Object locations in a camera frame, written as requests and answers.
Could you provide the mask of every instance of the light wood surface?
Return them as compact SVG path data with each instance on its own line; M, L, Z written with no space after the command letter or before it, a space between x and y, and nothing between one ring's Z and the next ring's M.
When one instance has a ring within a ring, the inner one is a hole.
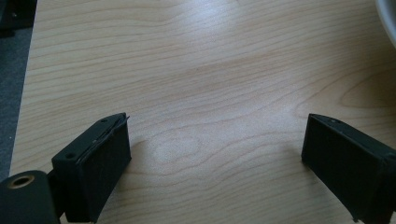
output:
M126 112L99 223L353 223L300 158L308 113L396 147L373 0L41 0L11 174Z

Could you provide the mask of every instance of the gray carpet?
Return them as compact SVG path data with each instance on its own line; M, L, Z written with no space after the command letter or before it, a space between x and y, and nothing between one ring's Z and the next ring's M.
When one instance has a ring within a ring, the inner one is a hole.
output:
M32 29L0 38L0 181L8 177Z

